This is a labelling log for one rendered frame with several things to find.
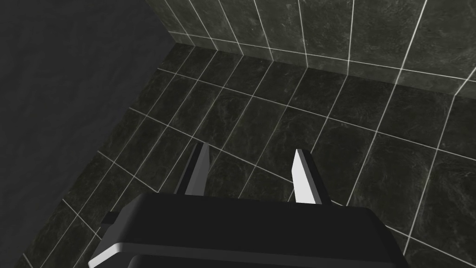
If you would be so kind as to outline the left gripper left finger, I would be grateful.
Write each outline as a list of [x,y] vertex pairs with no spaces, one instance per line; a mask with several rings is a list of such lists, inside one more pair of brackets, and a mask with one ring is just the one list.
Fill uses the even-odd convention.
[[174,194],[203,196],[209,169],[209,144],[198,142],[193,147]]

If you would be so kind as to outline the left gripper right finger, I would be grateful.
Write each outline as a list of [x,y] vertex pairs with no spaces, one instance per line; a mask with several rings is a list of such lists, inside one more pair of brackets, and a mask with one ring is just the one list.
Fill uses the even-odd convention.
[[310,151],[295,151],[291,175],[297,203],[331,205],[331,198]]

